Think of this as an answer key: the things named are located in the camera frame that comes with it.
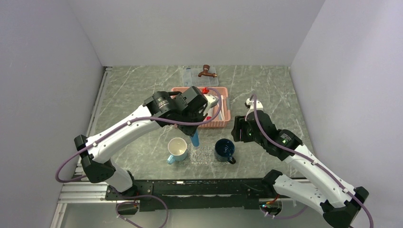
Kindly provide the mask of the blue toothpaste tube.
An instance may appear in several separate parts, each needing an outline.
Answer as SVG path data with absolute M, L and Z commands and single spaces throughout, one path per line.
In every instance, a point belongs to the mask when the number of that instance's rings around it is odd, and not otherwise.
M 196 130 L 194 135 L 192 137 L 190 137 L 191 142 L 193 144 L 194 147 L 198 147 L 200 145 L 199 142 L 199 136 L 198 136 L 198 131 Z

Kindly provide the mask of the light blue white mug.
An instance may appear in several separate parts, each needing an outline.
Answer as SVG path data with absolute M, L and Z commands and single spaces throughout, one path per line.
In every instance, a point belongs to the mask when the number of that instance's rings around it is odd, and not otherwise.
M 167 158 L 167 163 L 169 165 L 173 164 L 174 162 L 180 162 L 185 160 L 188 154 L 188 147 L 187 143 L 183 138 L 173 138 L 168 143 L 168 152 L 170 153 L 169 157 Z

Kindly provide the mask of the dark blue mug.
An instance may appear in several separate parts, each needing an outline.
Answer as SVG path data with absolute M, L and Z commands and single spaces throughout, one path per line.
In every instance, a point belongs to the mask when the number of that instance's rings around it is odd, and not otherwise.
M 214 145 L 214 155 L 219 162 L 235 164 L 236 160 L 233 157 L 234 153 L 235 145 L 229 139 L 219 139 Z

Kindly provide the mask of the clear textured acrylic tray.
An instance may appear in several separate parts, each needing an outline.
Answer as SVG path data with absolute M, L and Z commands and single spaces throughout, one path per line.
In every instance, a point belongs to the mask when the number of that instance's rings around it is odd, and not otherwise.
M 190 144 L 188 149 L 188 156 L 185 159 L 191 166 L 195 167 L 218 167 L 230 165 L 228 161 L 219 161 L 215 155 L 214 146 L 198 146 L 194 147 Z

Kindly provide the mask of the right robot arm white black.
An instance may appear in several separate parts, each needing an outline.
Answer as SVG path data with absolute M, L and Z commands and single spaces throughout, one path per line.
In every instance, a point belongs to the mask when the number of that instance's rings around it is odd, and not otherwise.
M 262 179 L 262 192 L 293 198 L 322 215 L 333 228 L 348 228 L 369 196 L 364 187 L 354 187 L 331 172 L 294 133 L 277 129 L 262 110 L 236 116 L 231 131 L 236 142 L 256 142 L 267 153 L 294 167 L 311 186 L 297 182 L 277 170 Z

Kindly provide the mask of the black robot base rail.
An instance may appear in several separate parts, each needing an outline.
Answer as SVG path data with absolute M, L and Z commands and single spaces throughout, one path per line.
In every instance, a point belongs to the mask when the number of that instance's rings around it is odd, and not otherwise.
M 194 180 L 136 180 L 137 190 L 120 196 L 108 186 L 107 201 L 123 201 L 141 196 L 140 212 L 164 209 L 160 198 L 169 209 L 243 208 L 259 209 L 260 205 L 277 198 L 277 194 L 262 185 L 261 178 L 194 179 Z

